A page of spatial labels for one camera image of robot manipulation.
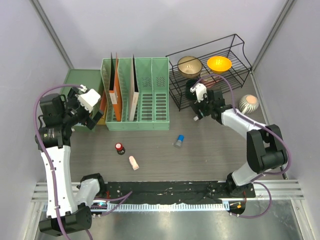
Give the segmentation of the orange folder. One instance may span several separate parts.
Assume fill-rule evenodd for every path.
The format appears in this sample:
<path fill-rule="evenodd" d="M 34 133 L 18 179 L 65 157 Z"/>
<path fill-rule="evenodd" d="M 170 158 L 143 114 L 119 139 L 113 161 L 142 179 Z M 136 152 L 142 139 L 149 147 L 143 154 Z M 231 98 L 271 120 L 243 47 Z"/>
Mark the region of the orange folder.
<path fill-rule="evenodd" d="M 110 56 L 110 78 L 109 78 L 109 96 L 113 106 L 114 115 L 117 122 L 122 120 L 122 109 L 123 109 L 123 101 L 122 101 L 122 93 L 119 81 L 119 58 L 118 54 L 115 54 L 115 58 Z"/>

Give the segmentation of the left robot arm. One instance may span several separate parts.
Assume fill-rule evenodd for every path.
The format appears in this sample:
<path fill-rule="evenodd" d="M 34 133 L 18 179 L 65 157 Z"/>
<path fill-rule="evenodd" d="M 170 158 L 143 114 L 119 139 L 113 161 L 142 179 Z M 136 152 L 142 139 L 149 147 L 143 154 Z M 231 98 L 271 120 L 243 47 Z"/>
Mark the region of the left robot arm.
<path fill-rule="evenodd" d="M 33 106 L 35 142 L 43 160 L 47 184 L 46 219 L 39 222 L 40 232 L 69 238 L 69 234 L 88 232 L 92 226 L 94 199 L 106 196 L 107 187 L 100 173 L 85 175 L 77 193 L 73 192 L 70 171 L 71 136 L 81 124 L 92 130 L 102 117 L 93 114 L 101 95 L 84 85 L 68 84 L 67 95 L 46 90 Z"/>

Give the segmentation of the red black stamp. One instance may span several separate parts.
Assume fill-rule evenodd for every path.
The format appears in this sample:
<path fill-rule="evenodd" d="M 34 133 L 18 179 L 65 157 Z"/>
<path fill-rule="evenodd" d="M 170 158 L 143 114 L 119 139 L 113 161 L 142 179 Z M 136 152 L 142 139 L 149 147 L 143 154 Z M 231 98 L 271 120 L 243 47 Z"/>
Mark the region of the red black stamp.
<path fill-rule="evenodd" d="M 115 144 L 115 149 L 116 149 L 116 152 L 119 154 L 119 155 L 124 155 L 126 150 L 124 148 L 124 146 L 120 143 L 120 142 L 117 142 Z"/>

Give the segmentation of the white folder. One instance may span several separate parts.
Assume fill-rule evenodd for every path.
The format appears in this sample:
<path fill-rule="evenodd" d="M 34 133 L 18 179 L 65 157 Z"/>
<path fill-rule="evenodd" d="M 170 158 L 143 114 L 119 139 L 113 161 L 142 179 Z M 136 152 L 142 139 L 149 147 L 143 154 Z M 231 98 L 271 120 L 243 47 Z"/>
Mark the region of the white folder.
<path fill-rule="evenodd" d="M 135 57 L 132 56 L 130 68 L 130 89 L 129 89 L 129 109 L 128 120 L 132 122 L 135 118 L 136 108 L 139 99 L 139 88 L 136 75 Z"/>

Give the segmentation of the drawer box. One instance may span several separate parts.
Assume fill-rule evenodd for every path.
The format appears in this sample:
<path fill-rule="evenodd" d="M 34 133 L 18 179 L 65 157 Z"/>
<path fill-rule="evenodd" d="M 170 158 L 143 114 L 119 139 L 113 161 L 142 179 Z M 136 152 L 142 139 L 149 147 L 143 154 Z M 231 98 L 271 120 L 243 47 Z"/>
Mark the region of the drawer box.
<path fill-rule="evenodd" d="M 64 84 L 73 84 L 73 85 L 84 85 L 88 89 L 94 89 L 98 92 L 102 98 L 104 92 L 104 85 L 101 77 L 101 70 L 99 69 L 71 69 L 66 75 Z M 64 87 L 60 90 L 62 95 L 67 96 L 70 87 Z M 101 100 L 95 105 L 92 111 L 92 117 L 100 110 Z M 86 126 L 77 124 L 74 126 L 74 132 L 94 132 L 95 128 L 92 130 L 88 129 Z"/>

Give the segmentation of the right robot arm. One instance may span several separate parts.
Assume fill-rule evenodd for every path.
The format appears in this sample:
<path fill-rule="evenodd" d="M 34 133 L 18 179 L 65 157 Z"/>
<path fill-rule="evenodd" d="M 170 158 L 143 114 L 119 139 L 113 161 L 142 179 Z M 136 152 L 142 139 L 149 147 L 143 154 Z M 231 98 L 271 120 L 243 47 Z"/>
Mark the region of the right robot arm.
<path fill-rule="evenodd" d="M 189 91 L 195 121 L 210 116 L 246 140 L 246 163 L 226 178 L 225 191 L 230 197 L 238 197 L 262 174 L 270 174 L 273 169 L 289 164 L 289 154 L 277 125 L 264 125 L 246 117 L 231 104 L 225 103 L 219 89 L 208 90 L 199 84 Z"/>

